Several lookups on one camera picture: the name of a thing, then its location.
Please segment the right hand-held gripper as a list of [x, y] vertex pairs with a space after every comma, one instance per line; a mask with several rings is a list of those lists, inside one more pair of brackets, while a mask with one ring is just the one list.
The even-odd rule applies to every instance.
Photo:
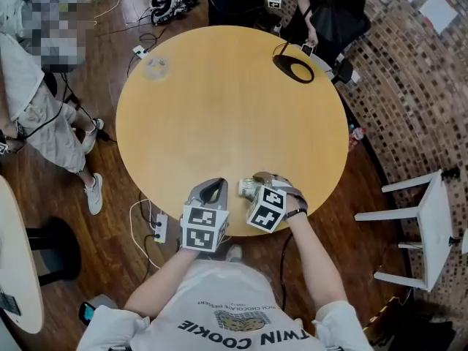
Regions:
[[263, 232], [273, 233], [283, 222], [286, 213], [286, 196], [298, 198], [300, 207], [308, 210], [308, 204], [300, 190], [284, 177], [269, 173], [257, 172], [252, 178], [262, 184], [246, 214], [246, 223]]

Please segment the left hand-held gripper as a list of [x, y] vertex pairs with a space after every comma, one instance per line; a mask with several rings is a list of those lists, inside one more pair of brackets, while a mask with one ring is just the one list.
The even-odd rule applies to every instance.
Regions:
[[[227, 199], [228, 182], [224, 178], [209, 179], [191, 190], [181, 217], [182, 248], [217, 250], [228, 226]], [[214, 204], [216, 209], [201, 207]]]

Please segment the white paper cup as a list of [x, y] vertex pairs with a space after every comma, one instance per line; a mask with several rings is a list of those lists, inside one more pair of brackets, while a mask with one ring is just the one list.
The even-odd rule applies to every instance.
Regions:
[[249, 201], [253, 201], [262, 185], [255, 178], [242, 178], [238, 182], [238, 195]]

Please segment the person's right forearm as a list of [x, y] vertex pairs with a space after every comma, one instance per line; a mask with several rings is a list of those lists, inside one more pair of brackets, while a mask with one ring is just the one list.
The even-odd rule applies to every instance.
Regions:
[[298, 247], [307, 290], [320, 309], [329, 303], [347, 301], [343, 281], [330, 255], [304, 213], [287, 220]]

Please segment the person's left forearm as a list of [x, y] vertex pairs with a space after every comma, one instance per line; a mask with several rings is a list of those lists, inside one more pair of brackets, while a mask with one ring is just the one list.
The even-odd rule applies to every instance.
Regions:
[[124, 310], [155, 318], [176, 293], [199, 252], [180, 249], [129, 297]]

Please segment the white power strip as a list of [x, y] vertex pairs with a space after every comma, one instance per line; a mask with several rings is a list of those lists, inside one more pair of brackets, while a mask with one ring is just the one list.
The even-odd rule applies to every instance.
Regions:
[[167, 214], [159, 213], [156, 215], [156, 221], [154, 223], [154, 241], [158, 244], [164, 244], [166, 241], [167, 223]]

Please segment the round wooden table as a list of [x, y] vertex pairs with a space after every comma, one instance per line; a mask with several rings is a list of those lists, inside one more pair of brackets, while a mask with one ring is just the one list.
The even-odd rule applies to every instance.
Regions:
[[[191, 189], [228, 181], [231, 236], [253, 236], [238, 181], [281, 175], [316, 211], [338, 184], [348, 155], [347, 119], [320, 66], [300, 49], [314, 80], [299, 83], [272, 61], [281, 40], [239, 26], [209, 26], [155, 47], [131, 72], [118, 101], [116, 139], [127, 172], [152, 203], [178, 218]], [[155, 56], [169, 60], [164, 80], [146, 76]]]

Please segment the person's white printed shirt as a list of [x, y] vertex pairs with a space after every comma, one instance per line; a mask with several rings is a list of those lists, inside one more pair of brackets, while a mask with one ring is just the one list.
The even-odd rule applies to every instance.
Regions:
[[258, 271], [197, 260], [154, 320], [101, 306], [77, 351], [373, 351], [346, 301], [323, 306], [313, 323], [310, 335], [286, 315]]

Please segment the clear bottle red label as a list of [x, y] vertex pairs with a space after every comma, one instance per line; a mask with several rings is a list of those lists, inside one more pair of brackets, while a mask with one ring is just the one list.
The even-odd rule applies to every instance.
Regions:
[[363, 127], [354, 127], [350, 130], [349, 134], [349, 151], [352, 151], [354, 147], [366, 136], [367, 130]]

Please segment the grey trash bin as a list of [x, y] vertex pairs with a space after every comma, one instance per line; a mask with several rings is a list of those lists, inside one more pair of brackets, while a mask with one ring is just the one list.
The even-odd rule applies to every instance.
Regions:
[[85, 325], [91, 322], [94, 312], [100, 306], [106, 306], [110, 309], [117, 309], [118, 306], [115, 301], [104, 294], [99, 294], [98, 296], [82, 302], [78, 311], [79, 320]]

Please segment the black office chair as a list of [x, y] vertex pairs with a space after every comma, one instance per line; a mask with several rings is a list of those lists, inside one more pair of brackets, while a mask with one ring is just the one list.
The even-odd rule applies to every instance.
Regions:
[[297, 0], [296, 10], [281, 36], [290, 44], [302, 46], [314, 29], [315, 55], [334, 68], [343, 50], [371, 27], [365, 4], [366, 0]]

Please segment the white wooden stool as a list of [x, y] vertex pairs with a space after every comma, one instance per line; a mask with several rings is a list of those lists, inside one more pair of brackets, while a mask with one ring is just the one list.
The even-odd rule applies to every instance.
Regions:
[[416, 219], [421, 242], [418, 244], [400, 243], [400, 249], [419, 249], [423, 254], [424, 274], [422, 279], [375, 272], [374, 278], [383, 282], [399, 284], [419, 290], [431, 291], [437, 283], [452, 248], [453, 224], [450, 204], [442, 171], [400, 181], [382, 187], [382, 192], [395, 192], [420, 185], [426, 191], [420, 202], [413, 207], [387, 211], [375, 211], [354, 215], [358, 222]]

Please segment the black and white headset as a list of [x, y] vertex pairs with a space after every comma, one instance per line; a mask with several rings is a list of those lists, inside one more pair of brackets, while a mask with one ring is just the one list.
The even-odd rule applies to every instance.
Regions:
[[150, 19], [155, 26], [185, 14], [188, 8], [186, 0], [149, 0]]

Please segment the white round table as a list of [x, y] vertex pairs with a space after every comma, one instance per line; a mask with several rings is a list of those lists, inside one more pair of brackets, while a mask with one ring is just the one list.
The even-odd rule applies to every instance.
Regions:
[[0, 175], [0, 301], [14, 298], [6, 315], [20, 329], [36, 334], [44, 324], [41, 287], [72, 281], [81, 270], [78, 240], [56, 216], [41, 227], [25, 226], [11, 186]]

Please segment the black keyboard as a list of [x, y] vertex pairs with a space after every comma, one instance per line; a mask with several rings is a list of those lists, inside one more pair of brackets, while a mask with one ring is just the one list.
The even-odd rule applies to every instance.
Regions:
[[0, 309], [6, 312], [21, 316], [21, 311], [14, 296], [6, 294], [0, 290]]

